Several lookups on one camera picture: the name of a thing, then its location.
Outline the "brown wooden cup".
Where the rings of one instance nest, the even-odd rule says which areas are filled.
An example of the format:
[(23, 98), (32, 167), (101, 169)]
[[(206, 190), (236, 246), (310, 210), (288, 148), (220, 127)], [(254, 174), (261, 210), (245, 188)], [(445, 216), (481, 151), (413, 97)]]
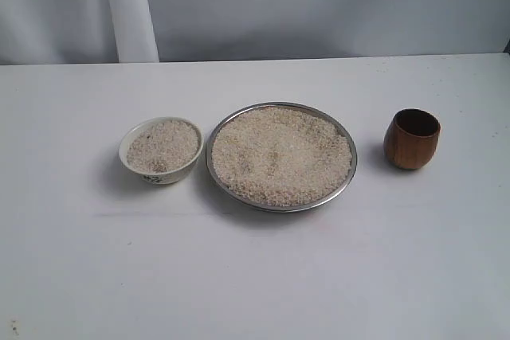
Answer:
[(437, 118), (427, 111), (398, 111), (386, 130), (383, 150), (386, 160), (403, 170), (419, 170), (434, 156), (441, 132)]

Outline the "round steel rice plate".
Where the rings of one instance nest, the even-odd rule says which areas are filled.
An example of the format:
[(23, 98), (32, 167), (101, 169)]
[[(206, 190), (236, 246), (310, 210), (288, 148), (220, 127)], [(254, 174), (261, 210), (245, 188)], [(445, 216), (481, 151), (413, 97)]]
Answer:
[(206, 145), (206, 167), (235, 200), (275, 213), (314, 209), (352, 181), (358, 155), (345, 127), (303, 104), (267, 102), (224, 118)]

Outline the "white ceramic rice bowl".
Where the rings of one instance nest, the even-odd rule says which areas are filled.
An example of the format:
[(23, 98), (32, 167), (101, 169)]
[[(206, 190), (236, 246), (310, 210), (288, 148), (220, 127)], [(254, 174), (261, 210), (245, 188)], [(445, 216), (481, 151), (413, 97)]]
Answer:
[(133, 127), (121, 140), (120, 161), (133, 174), (156, 185), (183, 180), (202, 152), (200, 129), (179, 117), (158, 117)]

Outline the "white backdrop curtain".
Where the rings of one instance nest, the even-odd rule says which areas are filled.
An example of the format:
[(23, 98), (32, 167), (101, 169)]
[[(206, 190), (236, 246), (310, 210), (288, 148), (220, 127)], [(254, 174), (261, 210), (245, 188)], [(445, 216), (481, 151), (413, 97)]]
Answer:
[(1, 0), (3, 64), (499, 53), (509, 0)]

